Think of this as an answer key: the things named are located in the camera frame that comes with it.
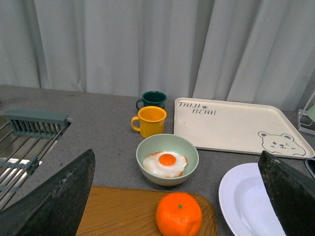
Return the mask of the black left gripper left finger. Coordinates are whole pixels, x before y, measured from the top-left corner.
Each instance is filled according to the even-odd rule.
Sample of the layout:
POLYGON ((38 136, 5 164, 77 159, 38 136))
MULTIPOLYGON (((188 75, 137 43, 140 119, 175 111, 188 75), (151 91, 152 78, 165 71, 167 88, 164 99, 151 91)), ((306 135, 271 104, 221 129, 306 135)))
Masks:
POLYGON ((95 154, 89 149, 0 213, 2 236, 74 236, 91 191, 95 154))

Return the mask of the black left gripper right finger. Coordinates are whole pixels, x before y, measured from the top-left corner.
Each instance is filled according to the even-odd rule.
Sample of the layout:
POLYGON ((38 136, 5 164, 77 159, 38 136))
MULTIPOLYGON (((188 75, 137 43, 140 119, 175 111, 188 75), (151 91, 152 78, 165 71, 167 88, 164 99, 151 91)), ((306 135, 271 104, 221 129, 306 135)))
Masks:
POLYGON ((275 214, 287 236, 315 234, 315 180, 263 151, 258 168, 275 214))

